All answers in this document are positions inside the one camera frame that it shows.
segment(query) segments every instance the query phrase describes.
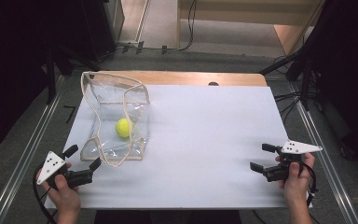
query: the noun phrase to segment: table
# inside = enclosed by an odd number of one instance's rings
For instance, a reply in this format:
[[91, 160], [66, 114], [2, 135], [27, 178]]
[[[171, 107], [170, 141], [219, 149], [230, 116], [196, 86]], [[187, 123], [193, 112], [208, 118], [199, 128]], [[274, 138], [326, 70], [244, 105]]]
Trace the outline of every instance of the table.
[[[276, 154], [286, 131], [263, 76], [258, 74], [109, 71], [137, 78], [148, 88], [151, 134], [142, 161], [103, 164], [82, 186], [83, 208], [243, 209], [283, 207], [282, 190], [250, 170]], [[217, 82], [221, 86], [207, 86]], [[87, 141], [93, 113], [83, 100], [65, 148]], [[68, 159], [84, 170], [79, 152]], [[47, 200], [46, 207], [52, 207]]]

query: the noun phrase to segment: tennis ball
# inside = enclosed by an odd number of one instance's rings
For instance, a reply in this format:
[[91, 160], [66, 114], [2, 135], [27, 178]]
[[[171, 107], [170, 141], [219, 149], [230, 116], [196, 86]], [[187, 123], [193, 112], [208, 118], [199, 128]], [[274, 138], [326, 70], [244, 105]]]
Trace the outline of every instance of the tennis ball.
[[116, 132], [120, 137], [129, 137], [130, 136], [130, 125], [127, 119], [120, 119], [116, 123]]

